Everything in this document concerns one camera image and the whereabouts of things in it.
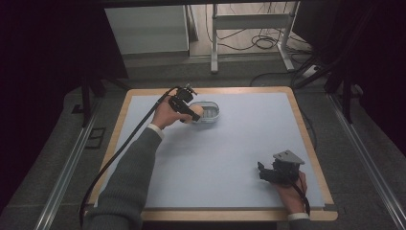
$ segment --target clear plastic container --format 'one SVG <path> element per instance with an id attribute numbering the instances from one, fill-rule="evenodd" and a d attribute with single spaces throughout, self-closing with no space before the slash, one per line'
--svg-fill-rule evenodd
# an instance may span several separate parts
<path id="1" fill-rule="evenodd" d="M 213 102 L 195 102 L 191 103 L 190 106 L 193 104 L 197 104 L 203 107 L 203 115 L 200 117 L 200 119 L 194 123 L 214 123 L 217 121 L 218 116 L 220 114 L 220 109 L 218 108 L 218 105 Z"/>

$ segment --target table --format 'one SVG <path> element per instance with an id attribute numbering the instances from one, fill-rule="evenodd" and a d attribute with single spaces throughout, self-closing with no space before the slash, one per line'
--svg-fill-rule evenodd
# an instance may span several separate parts
<path id="1" fill-rule="evenodd" d="M 124 104 L 115 126 L 112 138 L 106 151 L 102 165 L 104 165 L 115 153 L 115 148 L 121 133 L 124 119 L 132 99 L 132 96 L 162 95 L 167 89 L 134 89 L 130 90 L 125 97 Z M 308 154 L 310 164 L 315 172 L 317 183 L 322 192 L 325 208 L 312 209 L 311 219 L 313 220 L 335 220 L 338 216 L 334 209 L 334 202 L 329 192 L 326 180 L 323 176 L 320 164 L 307 134 L 305 123 L 301 117 L 299 107 L 294 95 L 288 87 L 236 87 L 236 88 L 195 88 L 199 94 L 254 94 L 254 93 L 284 93 L 286 94 L 294 117 L 304 140 L 304 146 Z M 101 178 L 89 199 L 89 204 L 93 204 L 98 196 L 105 175 Z M 250 210 L 145 210 L 144 220 L 169 220 L 169 221 L 268 221 L 286 220 L 286 212 L 281 209 L 250 209 Z"/>

